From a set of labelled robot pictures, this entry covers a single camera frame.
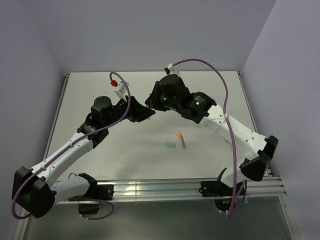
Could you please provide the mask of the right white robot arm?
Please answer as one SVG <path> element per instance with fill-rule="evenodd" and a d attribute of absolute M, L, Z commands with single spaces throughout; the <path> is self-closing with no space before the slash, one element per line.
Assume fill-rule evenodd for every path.
<path fill-rule="evenodd" d="M 181 77 L 170 74 L 156 81 L 145 101 L 147 107 L 157 111 L 173 110 L 183 118 L 206 127 L 225 140 L 235 144 L 244 160 L 226 168 L 216 183 L 217 191 L 229 194 L 234 184 L 245 180 L 260 182 L 274 157 L 279 140 L 261 135 L 224 112 L 214 99 L 203 92 L 190 92 Z"/>

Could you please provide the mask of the orange thin pen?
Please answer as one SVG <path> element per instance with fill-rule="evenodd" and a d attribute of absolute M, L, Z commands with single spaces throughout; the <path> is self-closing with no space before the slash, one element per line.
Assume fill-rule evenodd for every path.
<path fill-rule="evenodd" d="M 175 134 L 178 138 L 180 138 L 182 147 L 186 150 L 186 149 L 187 149 L 187 146 L 186 146 L 186 143 L 185 143 L 185 140 L 184 140 L 184 137 L 183 137 L 182 132 L 181 132 L 181 131 L 179 131 L 179 132 L 174 132 L 174 134 Z"/>

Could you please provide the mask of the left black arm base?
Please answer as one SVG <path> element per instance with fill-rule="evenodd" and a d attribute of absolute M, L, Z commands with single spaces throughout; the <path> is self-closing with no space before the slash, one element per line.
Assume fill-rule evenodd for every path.
<path fill-rule="evenodd" d="M 112 184 L 97 185 L 93 192 L 85 195 L 78 195 L 68 199 L 69 202 L 78 202 L 78 213 L 86 220 L 102 220 L 113 214 L 114 204 L 111 202 L 114 194 Z M 97 216 L 98 212 L 103 209 L 104 205 L 110 207 L 109 212 L 102 216 Z"/>

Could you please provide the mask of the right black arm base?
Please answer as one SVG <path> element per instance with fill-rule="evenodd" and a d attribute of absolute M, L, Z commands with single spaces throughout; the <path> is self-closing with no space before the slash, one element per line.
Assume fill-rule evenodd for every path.
<path fill-rule="evenodd" d="M 228 187 L 221 183 L 220 180 L 217 181 L 202 181 L 200 183 L 201 187 L 198 190 L 202 197 L 229 197 L 229 199 L 218 199 L 214 201 L 216 208 L 219 211 L 226 212 L 230 209 L 232 198 L 233 198 L 233 188 Z"/>

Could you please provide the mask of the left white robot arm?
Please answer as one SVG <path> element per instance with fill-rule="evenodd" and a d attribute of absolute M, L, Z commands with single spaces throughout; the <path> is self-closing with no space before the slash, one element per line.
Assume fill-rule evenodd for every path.
<path fill-rule="evenodd" d="M 30 216 L 40 218 L 61 201 L 97 197 L 98 182 L 86 173 L 80 173 L 71 180 L 58 181 L 58 178 L 79 158 L 96 148 L 107 137 L 110 127 L 125 119 L 140 123 L 155 113 L 141 105 L 134 96 L 126 96 L 116 105 L 107 96 L 96 98 L 85 122 L 67 143 L 32 168 L 21 167 L 15 172 L 12 215 L 16 219 L 24 219 L 16 214 L 16 205 L 27 210 Z"/>

